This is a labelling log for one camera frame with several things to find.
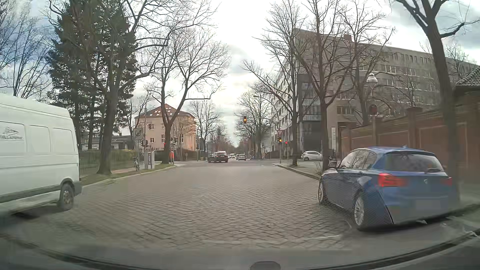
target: white van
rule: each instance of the white van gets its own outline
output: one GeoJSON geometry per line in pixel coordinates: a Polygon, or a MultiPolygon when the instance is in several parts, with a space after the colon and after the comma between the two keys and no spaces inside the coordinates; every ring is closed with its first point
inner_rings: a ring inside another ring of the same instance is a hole
{"type": "Polygon", "coordinates": [[[0,213],[71,209],[82,192],[78,162],[67,109],[0,94],[0,213]]]}

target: windshield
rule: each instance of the windshield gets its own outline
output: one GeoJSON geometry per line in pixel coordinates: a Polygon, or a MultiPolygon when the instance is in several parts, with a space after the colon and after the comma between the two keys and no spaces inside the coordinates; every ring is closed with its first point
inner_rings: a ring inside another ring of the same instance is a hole
{"type": "Polygon", "coordinates": [[[0,269],[394,268],[480,241],[479,19],[0,0],[0,269]]]}

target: car license plate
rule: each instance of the car license plate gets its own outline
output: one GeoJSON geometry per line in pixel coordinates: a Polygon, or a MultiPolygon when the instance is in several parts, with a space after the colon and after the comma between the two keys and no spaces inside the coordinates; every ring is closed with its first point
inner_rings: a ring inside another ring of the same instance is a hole
{"type": "Polygon", "coordinates": [[[417,200],[415,202],[415,209],[420,211],[437,211],[440,210],[441,205],[439,200],[417,200]]]}

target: car rear window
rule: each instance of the car rear window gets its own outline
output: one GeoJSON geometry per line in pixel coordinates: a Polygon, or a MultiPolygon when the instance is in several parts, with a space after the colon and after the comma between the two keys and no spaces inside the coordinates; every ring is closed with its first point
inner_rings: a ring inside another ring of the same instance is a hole
{"type": "Polygon", "coordinates": [[[444,171],[436,156],[405,152],[386,154],[385,169],[408,172],[444,171]]]}

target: car tail light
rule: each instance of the car tail light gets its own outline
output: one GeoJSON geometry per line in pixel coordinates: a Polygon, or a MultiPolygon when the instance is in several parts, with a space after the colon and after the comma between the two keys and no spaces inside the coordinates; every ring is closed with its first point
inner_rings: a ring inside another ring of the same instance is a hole
{"type": "Polygon", "coordinates": [[[452,177],[443,178],[442,183],[445,185],[453,185],[453,178],[452,177]]]}
{"type": "Polygon", "coordinates": [[[387,186],[406,186],[407,181],[404,178],[396,177],[389,173],[381,173],[378,175],[378,185],[382,187],[387,186]]]}

